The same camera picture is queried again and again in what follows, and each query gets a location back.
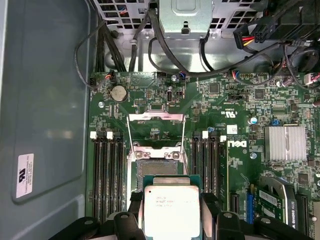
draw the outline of aluminum heatsink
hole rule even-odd
[[[265,158],[268,161],[306,161],[304,126],[267,126],[264,128]]]

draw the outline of cable tie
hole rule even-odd
[[[132,40],[130,40],[130,44],[131,45],[138,45],[138,41],[137,40],[135,40],[135,39],[132,39]]]

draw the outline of yellow wire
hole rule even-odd
[[[243,46],[247,46],[249,45],[250,43],[252,43],[254,41],[254,39],[250,40],[250,41],[247,41],[245,44],[243,44]]]

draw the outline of motherboard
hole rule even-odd
[[[285,79],[243,86],[227,74],[117,72],[90,92],[86,215],[105,222],[126,211],[145,176],[199,175],[222,210],[248,223],[274,217],[319,239],[320,92]]]

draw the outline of label sticker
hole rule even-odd
[[[238,125],[227,125],[226,134],[238,134]]]
[[[259,190],[259,196],[260,196],[260,198],[266,200],[267,202],[269,202],[275,206],[278,206],[278,201],[275,197],[273,197],[273,196],[271,196],[261,190]]]
[[[266,209],[266,208],[263,209],[263,212],[264,212],[265,215],[267,215],[267,216],[269,216],[269,217],[272,217],[272,218],[275,218],[275,217],[276,217],[276,215],[275,215],[273,212],[269,211],[269,210]]]
[[[16,198],[32,192],[34,173],[34,154],[24,154],[18,157],[18,171],[16,177]]]

